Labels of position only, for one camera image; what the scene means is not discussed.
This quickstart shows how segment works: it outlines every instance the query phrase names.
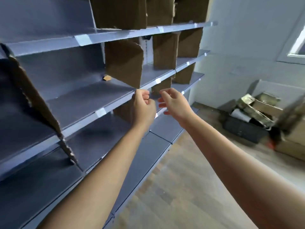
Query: wooden floor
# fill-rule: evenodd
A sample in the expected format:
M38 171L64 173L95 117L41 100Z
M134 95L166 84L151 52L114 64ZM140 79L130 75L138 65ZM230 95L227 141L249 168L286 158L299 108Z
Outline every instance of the wooden floor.
M220 112L202 105L198 115L234 144L305 191L305 162L234 136ZM257 228L216 176L187 132L183 133L116 216L112 229Z

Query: wall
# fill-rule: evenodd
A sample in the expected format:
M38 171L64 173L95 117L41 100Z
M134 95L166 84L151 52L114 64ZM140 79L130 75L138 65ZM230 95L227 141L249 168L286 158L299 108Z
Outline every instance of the wall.
M276 62L304 11L305 0L214 0L200 44L212 55L196 64L205 73L195 101L228 110L257 79L305 88L305 66Z

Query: white label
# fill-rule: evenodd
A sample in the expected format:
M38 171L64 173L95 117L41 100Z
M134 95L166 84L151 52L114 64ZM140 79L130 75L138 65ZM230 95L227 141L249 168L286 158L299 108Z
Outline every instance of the white label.
M160 31L161 33L164 33L164 29L163 29L162 26L157 26L157 27L158 27L158 29L159 29L159 31Z
M74 38L81 47L92 44L91 39L87 34L75 35Z
M100 118L106 114L106 111L105 111L105 108L101 108L101 109L97 110L95 113L96 113L97 117Z

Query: shelving unit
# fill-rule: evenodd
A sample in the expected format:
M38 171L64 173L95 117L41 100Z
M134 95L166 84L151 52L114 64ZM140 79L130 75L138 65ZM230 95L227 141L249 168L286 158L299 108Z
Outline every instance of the shelving unit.
M176 20L169 18L173 0L146 0L146 22L133 22L138 16L131 16L127 25L113 14L101 21L96 11L104 6L99 1L0 0L0 17L7 19L0 22L0 228L35 228L90 173L129 129L130 123L112 111L128 102L136 88L166 84L187 95L204 76L190 65L209 54L199 50L202 28L217 22L196 22L193 13L198 7L193 0L185 3L189 12L177 9ZM170 15L160 13L159 5L166 5ZM181 23L184 14L193 22ZM98 29L96 23L123 30ZM109 60L114 54L106 50L107 42L127 43L116 48L123 55L120 61L115 56ZM187 81L174 78L180 71ZM112 79L104 81L106 74ZM138 79L137 87L133 78ZM166 108L156 105L156 119L142 139L105 225L111 225L183 132L171 116L162 114Z

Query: person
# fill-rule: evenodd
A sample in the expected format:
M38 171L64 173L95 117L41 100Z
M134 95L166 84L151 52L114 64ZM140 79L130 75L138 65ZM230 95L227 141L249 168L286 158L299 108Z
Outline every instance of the person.
M262 228L305 228L304 194L198 117L173 88L159 106L190 134L236 202ZM116 201L137 148L154 121L155 102L136 90L132 125L108 155L42 221L39 229L101 229Z

